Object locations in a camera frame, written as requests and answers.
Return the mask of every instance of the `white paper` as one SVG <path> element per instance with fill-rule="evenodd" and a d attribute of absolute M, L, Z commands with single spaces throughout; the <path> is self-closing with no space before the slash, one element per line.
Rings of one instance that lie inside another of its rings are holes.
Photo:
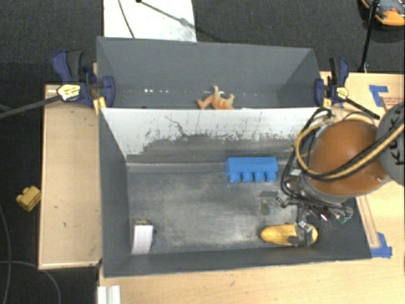
<path fill-rule="evenodd" d="M 191 0 L 120 0 L 135 38 L 196 42 Z M 104 0 L 104 36 L 131 38 L 118 0 Z"/>

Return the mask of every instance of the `sticker label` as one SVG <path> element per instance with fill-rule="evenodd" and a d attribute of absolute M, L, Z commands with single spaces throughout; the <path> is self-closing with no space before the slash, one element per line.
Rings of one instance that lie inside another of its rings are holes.
<path fill-rule="evenodd" d="M 76 101 L 80 98 L 80 85 L 64 84 L 56 92 L 61 96 L 63 101 Z"/>

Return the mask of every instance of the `scratched white panel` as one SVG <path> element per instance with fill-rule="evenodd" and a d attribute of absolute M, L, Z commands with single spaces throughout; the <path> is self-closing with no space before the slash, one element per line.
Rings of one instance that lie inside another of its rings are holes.
<path fill-rule="evenodd" d="M 268 110 L 135 110 L 103 108 L 124 156 L 157 140 L 207 135 L 224 140 L 293 139 L 315 108 Z"/>

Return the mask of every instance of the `gray bin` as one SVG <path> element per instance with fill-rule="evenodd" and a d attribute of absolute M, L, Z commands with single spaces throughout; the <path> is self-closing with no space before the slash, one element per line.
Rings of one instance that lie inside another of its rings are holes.
<path fill-rule="evenodd" d="M 117 88 L 115 107 L 99 117 L 106 277 L 371 257 L 353 200 L 346 224 L 313 222 L 320 236 L 310 248 L 262 242 L 262 228 L 294 222 L 296 209 L 269 205 L 282 195 L 279 180 L 232 184 L 225 173 L 230 156 L 275 156 L 283 170 L 314 111 L 291 108 L 313 105 L 311 50 L 100 38 L 97 63 Z M 254 109 L 197 110 L 213 84 Z M 131 255 L 132 219 L 154 226 L 147 255 Z"/>

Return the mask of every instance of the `wooden board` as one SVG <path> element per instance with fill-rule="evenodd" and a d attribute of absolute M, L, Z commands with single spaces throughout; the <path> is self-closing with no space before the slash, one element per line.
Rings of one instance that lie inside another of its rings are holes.
<path fill-rule="evenodd" d="M 46 97 L 57 86 L 46 87 Z M 45 107 L 40 269 L 94 266 L 101 259 L 101 209 L 94 110 L 75 103 Z"/>

